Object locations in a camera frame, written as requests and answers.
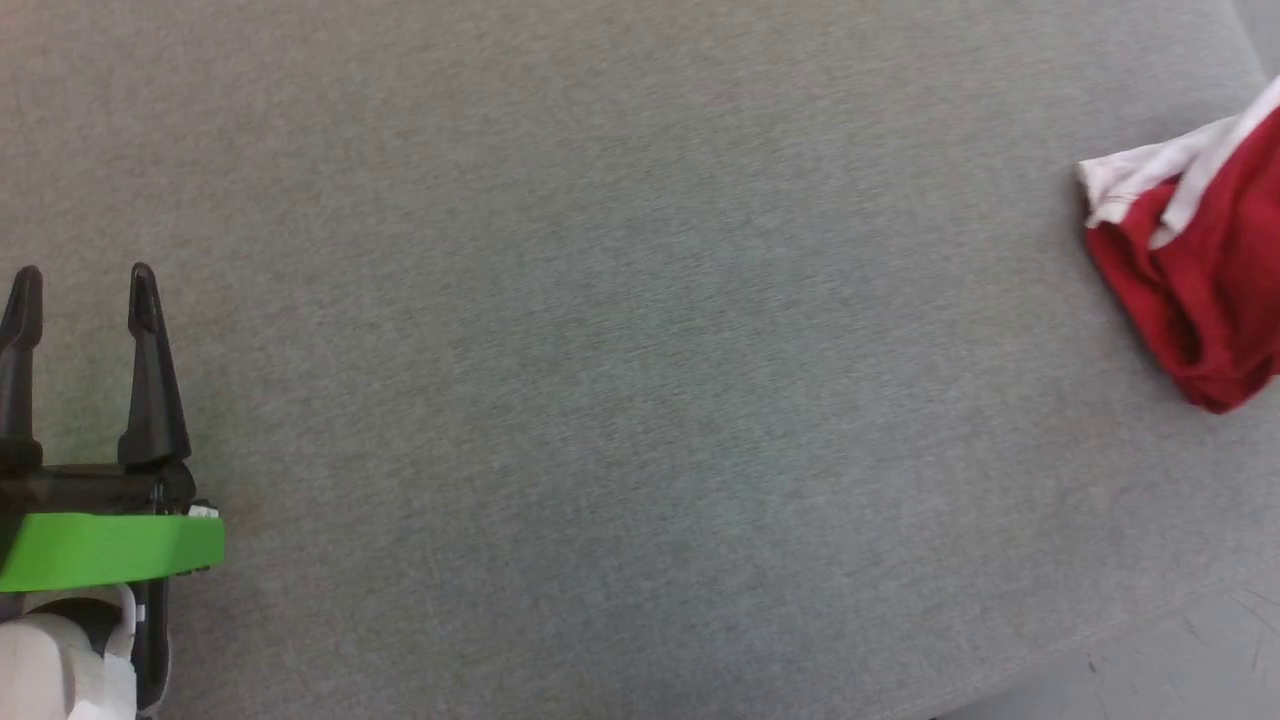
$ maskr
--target gray felt surface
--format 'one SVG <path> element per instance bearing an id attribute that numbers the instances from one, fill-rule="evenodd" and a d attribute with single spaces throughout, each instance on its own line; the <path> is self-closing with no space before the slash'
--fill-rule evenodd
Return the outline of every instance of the gray felt surface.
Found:
<path id="1" fill-rule="evenodd" d="M 169 716 L 919 717 L 1280 553 L 1071 164 L 1238 111 L 1204 0 L 17 0 L 37 429 L 156 268 L 229 561 Z"/>
<path id="2" fill-rule="evenodd" d="M 1280 0 L 1234 0 L 1263 68 L 1280 74 Z"/>

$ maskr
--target white trim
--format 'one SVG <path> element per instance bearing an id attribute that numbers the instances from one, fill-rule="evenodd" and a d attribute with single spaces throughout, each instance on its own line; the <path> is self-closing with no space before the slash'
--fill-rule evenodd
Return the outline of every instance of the white trim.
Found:
<path id="1" fill-rule="evenodd" d="M 1144 192 L 1175 176 L 1183 176 L 1161 215 L 1148 247 L 1158 250 L 1181 234 L 1199 209 L 1201 200 L 1231 155 L 1276 109 L 1280 108 L 1280 77 L 1249 108 L 1210 123 L 1181 137 L 1144 145 L 1124 152 L 1085 160 L 1076 168 L 1089 200 L 1091 228 L 1124 220 Z"/>
<path id="2" fill-rule="evenodd" d="M 1262 95 L 1244 113 L 1236 115 L 1224 137 L 1201 152 L 1183 173 L 1178 191 L 1169 201 L 1165 214 L 1160 217 L 1164 227 L 1160 228 L 1156 237 L 1152 237 L 1152 250 L 1169 245 L 1187 229 L 1192 218 L 1196 217 L 1210 183 L 1213 182 L 1213 178 L 1240 145 L 1276 111 L 1277 106 L 1280 106 L 1280 77 L 1271 81 Z"/>

